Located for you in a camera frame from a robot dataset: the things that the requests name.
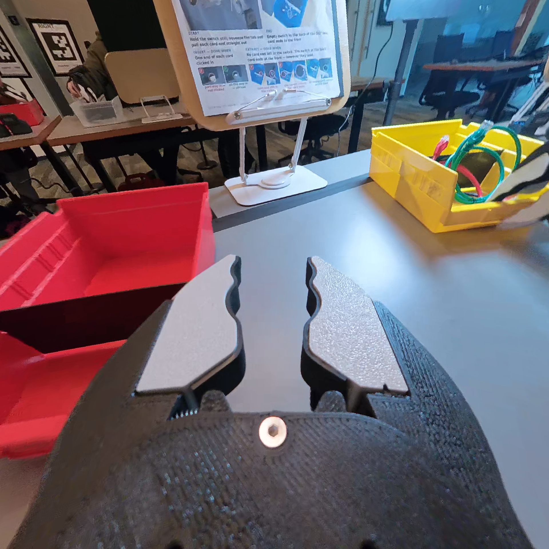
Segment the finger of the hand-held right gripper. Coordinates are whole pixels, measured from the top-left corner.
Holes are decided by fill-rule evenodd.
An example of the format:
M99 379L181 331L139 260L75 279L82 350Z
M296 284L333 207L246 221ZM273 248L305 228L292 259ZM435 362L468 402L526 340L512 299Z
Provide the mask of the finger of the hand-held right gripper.
M548 182L548 142L540 145L525 160L521 161L489 195L490 202L500 202L504 198L519 194L533 193Z
M548 220L548 190L531 206L500 222L500 228L519 228Z

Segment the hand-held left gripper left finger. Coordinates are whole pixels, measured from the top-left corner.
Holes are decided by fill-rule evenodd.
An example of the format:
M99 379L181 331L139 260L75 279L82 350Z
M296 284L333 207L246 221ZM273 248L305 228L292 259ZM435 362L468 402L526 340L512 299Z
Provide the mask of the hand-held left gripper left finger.
M243 380L245 350L239 286L242 260L227 255L171 301L136 385L137 394L228 395Z

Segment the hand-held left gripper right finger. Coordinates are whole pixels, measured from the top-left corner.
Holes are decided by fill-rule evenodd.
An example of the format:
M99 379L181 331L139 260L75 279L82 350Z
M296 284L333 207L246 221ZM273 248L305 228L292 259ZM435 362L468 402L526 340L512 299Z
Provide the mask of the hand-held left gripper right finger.
M307 259L306 286L310 318L301 375L311 391L407 395L402 369L367 292L319 256Z

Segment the yellow plastic bin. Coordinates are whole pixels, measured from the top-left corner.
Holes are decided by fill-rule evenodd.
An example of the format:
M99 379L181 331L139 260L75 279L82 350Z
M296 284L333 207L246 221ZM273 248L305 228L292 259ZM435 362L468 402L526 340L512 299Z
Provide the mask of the yellow plastic bin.
M370 177L432 233L499 224L548 190L490 202L490 193L543 142L485 120L372 130Z

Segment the red plastic bin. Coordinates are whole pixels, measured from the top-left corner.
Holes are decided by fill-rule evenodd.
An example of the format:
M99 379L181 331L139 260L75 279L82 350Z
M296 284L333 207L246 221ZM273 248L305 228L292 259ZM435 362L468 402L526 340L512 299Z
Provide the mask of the red plastic bin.
M49 454L97 372L215 260L205 182L58 207L1 248L1 458Z

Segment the black office chair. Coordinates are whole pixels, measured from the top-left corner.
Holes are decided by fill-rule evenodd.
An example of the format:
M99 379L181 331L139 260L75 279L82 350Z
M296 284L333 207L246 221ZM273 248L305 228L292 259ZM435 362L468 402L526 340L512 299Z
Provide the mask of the black office chair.
M457 64L460 61L464 33L439 35L437 37L433 63ZM436 110L434 120L453 118L456 109L477 102L478 92L457 89L461 73L456 70L431 70L429 79L420 95L419 104Z

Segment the clear plastic container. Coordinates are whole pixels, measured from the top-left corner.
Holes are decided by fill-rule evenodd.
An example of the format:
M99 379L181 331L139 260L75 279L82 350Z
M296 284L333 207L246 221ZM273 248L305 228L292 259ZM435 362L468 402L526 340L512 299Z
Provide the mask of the clear plastic container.
M120 98L86 102L75 100L70 104L74 115L84 127L114 125L126 121Z

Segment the instruction sheet stand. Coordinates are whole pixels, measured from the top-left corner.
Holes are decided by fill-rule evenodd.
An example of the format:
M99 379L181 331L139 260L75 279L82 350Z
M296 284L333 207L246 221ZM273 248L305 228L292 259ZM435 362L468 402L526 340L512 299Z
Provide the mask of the instruction sheet stand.
M180 86L167 49L111 51L105 64L120 101L130 105L128 120L150 125L187 117L177 106Z
M324 189L298 165L306 125L345 106L351 91L345 1L154 1L188 113L238 130L239 174L224 186L250 208ZM245 131L298 121L286 166L248 175Z

